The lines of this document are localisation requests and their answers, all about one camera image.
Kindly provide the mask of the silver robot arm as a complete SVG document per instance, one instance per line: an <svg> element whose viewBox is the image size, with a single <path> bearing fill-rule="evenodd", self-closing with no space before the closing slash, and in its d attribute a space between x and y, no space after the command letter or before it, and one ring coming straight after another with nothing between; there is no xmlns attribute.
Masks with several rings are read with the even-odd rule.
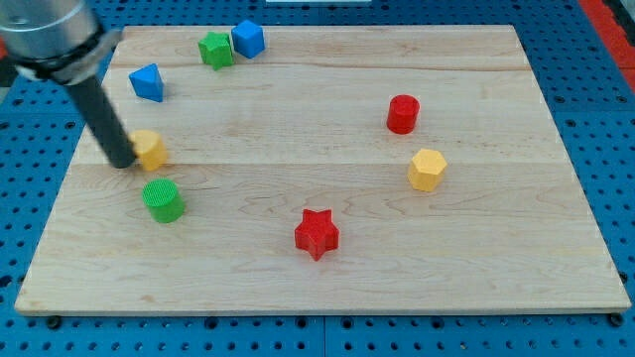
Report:
<svg viewBox="0 0 635 357"><path fill-rule="evenodd" d="M97 71L121 37L83 0L1 0L1 38L18 72L63 85L116 169L130 167L136 155Z"/></svg>

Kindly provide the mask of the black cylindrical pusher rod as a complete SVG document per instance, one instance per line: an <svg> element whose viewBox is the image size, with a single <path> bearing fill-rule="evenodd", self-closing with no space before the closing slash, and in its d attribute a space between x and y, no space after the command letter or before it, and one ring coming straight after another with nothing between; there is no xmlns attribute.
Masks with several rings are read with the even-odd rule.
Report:
<svg viewBox="0 0 635 357"><path fill-rule="evenodd" d="M97 77L90 76L65 90L109 164L115 169L130 167L136 160L133 145Z"/></svg>

